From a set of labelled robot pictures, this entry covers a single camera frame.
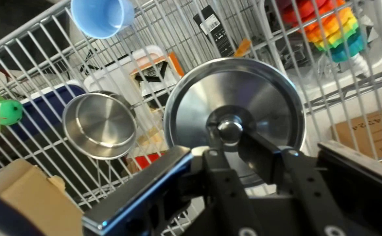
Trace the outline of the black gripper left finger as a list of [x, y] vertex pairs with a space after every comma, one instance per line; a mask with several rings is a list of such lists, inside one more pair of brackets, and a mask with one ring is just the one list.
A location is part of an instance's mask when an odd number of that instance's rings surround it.
[[193, 224], [196, 236], [262, 236], [257, 213], [237, 173], [219, 149], [198, 147], [206, 208]]

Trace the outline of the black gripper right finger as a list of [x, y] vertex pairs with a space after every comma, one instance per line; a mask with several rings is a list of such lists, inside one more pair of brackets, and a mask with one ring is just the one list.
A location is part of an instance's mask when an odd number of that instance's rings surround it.
[[306, 224], [315, 236], [359, 236], [361, 227], [336, 204], [314, 158], [292, 148], [276, 145], [257, 132], [245, 132], [245, 162], [267, 183], [287, 191], [301, 206]]

